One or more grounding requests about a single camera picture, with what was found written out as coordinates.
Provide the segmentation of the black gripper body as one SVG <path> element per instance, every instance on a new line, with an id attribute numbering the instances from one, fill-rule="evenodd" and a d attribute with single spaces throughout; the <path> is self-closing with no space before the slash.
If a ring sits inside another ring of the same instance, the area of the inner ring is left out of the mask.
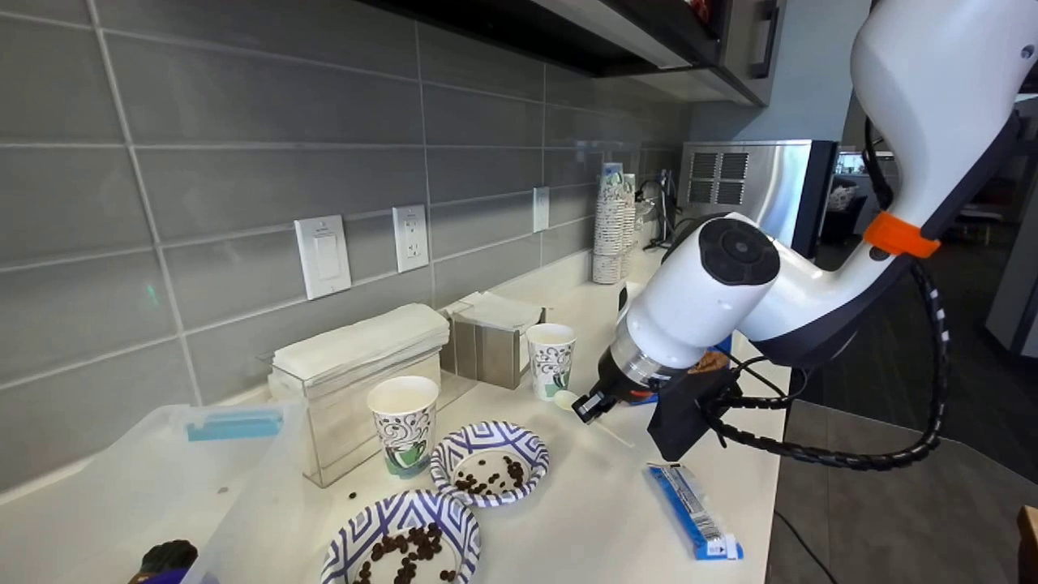
<path id="1" fill-rule="evenodd" d="M 647 386 L 635 386 L 611 353 L 598 359 L 598 381 L 589 388 L 598 409 L 612 409 L 618 403 L 625 404 L 655 404 L 658 396 Z"/>

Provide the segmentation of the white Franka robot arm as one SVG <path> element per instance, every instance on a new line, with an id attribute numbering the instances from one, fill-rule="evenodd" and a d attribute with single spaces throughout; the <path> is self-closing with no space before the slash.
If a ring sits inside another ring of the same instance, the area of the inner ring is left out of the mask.
<path id="1" fill-rule="evenodd" d="M 846 342 L 880 285 L 938 250 L 938 214 L 1006 130 L 1034 54 L 1038 0 L 880 0 L 851 76 L 895 155 L 892 200 L 838 270 L 809 260 L 769 210 L 701 219 L 625 303 L 574 411 L 589 421 L 658 388 L 734 335 L 785 366 Z"/>

